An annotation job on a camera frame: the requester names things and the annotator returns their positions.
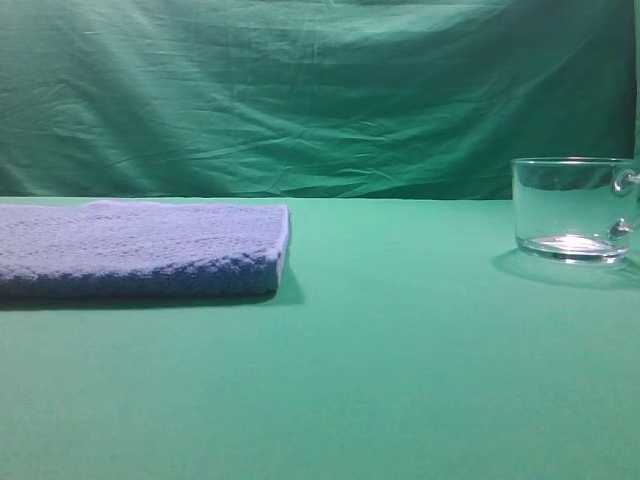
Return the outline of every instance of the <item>glass rim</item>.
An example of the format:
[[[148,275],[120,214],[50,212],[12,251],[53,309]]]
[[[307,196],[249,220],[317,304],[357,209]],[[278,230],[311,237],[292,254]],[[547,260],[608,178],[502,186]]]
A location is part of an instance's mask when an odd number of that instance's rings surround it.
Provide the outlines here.
[[[520,157],[514,158],[512,163],[519,165],[635,165],[632,158],[606,157]]]

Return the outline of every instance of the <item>green fabric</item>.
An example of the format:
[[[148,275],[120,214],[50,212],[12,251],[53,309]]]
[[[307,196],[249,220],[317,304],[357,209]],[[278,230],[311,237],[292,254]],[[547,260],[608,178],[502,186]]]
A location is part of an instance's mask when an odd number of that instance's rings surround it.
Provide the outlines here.
[[[633,154],[632,0],[0,0],[0,194],[500,198]]]
[[[272,299],[0,307],[0,478],[640,478],[637,263],[518,256],[503,201],[286,202]]]

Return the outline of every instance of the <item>towel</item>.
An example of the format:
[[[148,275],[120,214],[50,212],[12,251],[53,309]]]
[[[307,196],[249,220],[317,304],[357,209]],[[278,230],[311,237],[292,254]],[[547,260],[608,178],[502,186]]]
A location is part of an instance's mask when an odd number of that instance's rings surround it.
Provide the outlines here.
[[[0,222],[4,297],[266,294],[289,235],[284,205],[0,205]]]

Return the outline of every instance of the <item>glass mug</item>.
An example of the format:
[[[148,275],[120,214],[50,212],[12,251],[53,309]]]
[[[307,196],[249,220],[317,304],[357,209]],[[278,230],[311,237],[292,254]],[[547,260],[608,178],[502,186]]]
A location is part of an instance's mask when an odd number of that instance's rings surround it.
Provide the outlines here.
[[[521,250],[569,263],[625,256],[638,224],[635,160],[517,158],[512,166]]]

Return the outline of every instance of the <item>tabletop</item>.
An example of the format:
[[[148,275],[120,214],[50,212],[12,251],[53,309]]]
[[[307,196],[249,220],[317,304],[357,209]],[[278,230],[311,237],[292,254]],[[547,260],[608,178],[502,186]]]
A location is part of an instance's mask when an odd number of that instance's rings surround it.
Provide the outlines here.
[[[1,479],[640,478],[640,255],[520,254],[508,201],[233,201],[289,205],[274,296],[0,303]]]

